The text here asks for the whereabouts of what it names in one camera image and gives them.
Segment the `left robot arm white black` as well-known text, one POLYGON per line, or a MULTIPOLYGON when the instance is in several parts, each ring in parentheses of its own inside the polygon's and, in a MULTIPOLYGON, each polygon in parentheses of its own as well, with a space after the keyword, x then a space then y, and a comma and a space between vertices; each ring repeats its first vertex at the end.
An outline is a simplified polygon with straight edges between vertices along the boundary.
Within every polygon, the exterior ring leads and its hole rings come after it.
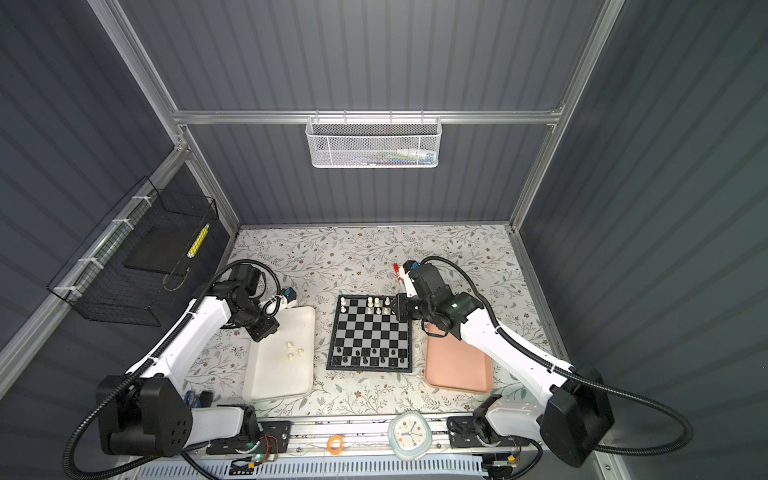
POLYGON ((259 277, 275 272, 258 260, 236 260, 216 272, 199 296, 162 339, 122 375, 104 378, 95 408, 75 428, 62 453, 62 470, 71 479, 107 479, 161 458, 181 456, 205 478, 212 475, 190 456, 212 441, 245 435, 251 454, 277 444, 259 427, 252 408, 243 405, 194 408, 184 399, 184 380, 210 339, 220 330, 243 329, 259 342, 279 327, 279 312, 294 306, 296 291, 278 286, 264 300, 259 277), (129 462, 101 471, 77 466, 76 450, 96 423, 102 451, 129 462))

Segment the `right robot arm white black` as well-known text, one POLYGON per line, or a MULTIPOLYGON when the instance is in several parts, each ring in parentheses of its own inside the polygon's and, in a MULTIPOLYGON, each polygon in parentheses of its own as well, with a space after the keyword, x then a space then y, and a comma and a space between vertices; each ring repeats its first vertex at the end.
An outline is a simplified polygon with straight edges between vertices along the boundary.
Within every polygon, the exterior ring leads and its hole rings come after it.
POLYGON ((675 409, 609 386, 597 369, 589 365, 575 367, 503 325, 477 286, 472 285, 468 292, 453 292, 435 266, 440 260, 432 255, 422 261, 408 260, 395 268, 405 290, 408 316, 423 325, 435 326, 440 336, 453 337, 489 356, 519 380, 536 401, 535 406, 525 407, 498 395, 490 397, 473 416, 480 441, 492 444, 510 436, 539 440, 562 462, 578 468, 594 452, 657 456, 678 451, 693 440, 692 424, 675 409), (611 397, 668 416, 681 426, 681 434, 647 447, 603 444, 605 434, 615 424, 611 397))

